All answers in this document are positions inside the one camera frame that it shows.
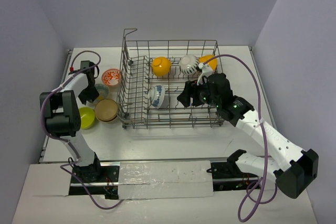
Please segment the blue floral ceramic bowl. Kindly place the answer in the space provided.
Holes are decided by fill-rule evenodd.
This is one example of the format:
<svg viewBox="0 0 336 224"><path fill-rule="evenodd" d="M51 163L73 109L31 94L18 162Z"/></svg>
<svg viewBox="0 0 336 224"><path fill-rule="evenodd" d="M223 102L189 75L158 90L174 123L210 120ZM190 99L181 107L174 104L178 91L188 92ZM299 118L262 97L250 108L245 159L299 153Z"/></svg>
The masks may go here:
<svg viewBox="0 0 336 224"><path fill-rule="evenodd" d="M151 106L159 109L165 98L165 86L156 85L148 91L148 100Z"/></svg>

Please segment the white striped ceramic bowl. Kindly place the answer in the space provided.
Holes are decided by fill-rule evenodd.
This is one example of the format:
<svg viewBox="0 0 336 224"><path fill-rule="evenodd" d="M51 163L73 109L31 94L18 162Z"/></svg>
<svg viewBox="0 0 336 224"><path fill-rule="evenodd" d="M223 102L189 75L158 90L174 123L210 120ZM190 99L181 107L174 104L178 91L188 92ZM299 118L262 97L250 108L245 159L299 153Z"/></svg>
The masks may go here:
<svg viewBox="0 0 336 224"><path fill-rule="evenodd" d="M180 71L184 75L191 75L197 72L199 60L195 55L185 55L179 61Z"/></svg>

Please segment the small orange plastic bowl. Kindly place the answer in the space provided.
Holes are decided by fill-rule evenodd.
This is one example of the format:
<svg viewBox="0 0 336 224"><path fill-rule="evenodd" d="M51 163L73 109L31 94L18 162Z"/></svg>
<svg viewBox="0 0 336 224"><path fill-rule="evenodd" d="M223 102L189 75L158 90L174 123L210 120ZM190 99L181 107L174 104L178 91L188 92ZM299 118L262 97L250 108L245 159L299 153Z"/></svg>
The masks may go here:
<svg viewBox="0 0 336 224"><path fill-rule="evenodd" d="M165 57L157 57L152 61L152 72L155 76L162 77L170 72L171 65L169 59Z"/></svg>

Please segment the large orange plastic bowl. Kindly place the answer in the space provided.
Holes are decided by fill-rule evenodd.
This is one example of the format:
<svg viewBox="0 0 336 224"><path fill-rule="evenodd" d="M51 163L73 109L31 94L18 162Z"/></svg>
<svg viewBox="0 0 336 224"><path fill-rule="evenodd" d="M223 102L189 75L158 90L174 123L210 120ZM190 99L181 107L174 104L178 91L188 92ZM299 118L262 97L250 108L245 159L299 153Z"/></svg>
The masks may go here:
<svg viewBox="0 0 336 224"><path fill-rule="evenodd" d="M209 60L209 59L211 59L213 57L214 57L214 55L205 55L205 56L202 56L202 57L199 58L199 62L200 63L204 63L204 62L206 62L207 60ZM215 71L216 68L217 68L217 65L218 65L217 58L211 60L207 64L211 66L211 68L212 68L213 71Z"/></svg>

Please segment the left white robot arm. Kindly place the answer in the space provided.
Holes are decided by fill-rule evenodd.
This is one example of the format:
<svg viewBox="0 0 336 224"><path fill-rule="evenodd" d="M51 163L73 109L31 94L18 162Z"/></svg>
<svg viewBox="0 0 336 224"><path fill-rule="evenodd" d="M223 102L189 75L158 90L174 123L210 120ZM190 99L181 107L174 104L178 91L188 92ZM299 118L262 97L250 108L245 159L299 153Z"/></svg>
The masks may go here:
<svg viewBox="0 0 336 224"><path fill-rule="evenodd" d="M73 170L86 183L102 176L102 167L96 153L81 134L81 117L77 99L83 105L98 98L95 88L95 71L99 68L86 60L78 70L72 70L69 78L53 91L39 96L41 125L46 135L64 143L73 157Z"/></svg>

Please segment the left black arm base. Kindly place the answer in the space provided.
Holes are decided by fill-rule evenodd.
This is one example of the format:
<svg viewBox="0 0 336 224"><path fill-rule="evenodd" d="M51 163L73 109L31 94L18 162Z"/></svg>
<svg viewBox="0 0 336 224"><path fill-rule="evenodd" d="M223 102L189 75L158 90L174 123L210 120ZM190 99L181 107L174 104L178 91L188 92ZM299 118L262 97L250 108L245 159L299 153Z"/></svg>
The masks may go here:
<svg viewBox="0 0 336 224"><path fill-rule="evenodd" d="M108 200L118 200L119 170L120 165L102 164L100 175L93 176L93 179L76 173L74 169L72 172L81 179L92 195L104 196ZM74 177L71 177L68 193L71 196L87 195L82 184Z"/></svg>

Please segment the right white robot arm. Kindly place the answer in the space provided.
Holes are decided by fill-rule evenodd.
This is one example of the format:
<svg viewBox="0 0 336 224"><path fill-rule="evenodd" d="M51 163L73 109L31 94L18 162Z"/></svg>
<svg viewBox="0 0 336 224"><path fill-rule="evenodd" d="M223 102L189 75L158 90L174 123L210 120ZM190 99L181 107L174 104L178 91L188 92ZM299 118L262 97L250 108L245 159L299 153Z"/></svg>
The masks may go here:
<svg viewBox="0 0 336 224"><path fill-rule="evenodd" d="M184 107L208 104L216 108L224 121L249 135L273 158L266 178L286 196L298 198L317 177L318 154L304 150L263 121L247 100L233 94L225 74L215 73L202 80L202 84L187 81L178 101Z"/></svg>

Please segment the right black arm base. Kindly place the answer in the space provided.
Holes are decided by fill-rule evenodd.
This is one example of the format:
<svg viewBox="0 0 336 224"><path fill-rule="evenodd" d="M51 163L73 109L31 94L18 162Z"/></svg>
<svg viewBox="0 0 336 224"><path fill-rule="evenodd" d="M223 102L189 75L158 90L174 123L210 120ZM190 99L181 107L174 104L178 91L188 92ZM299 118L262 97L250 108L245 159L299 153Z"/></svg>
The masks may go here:
<svg viewBox="0 0 336 224"><path fill-rule="evenodd" d="M241 172L230 158L211 161L211 167L206 172L212 176L213 191L245 190L259 180L255 174Z"/></svg>

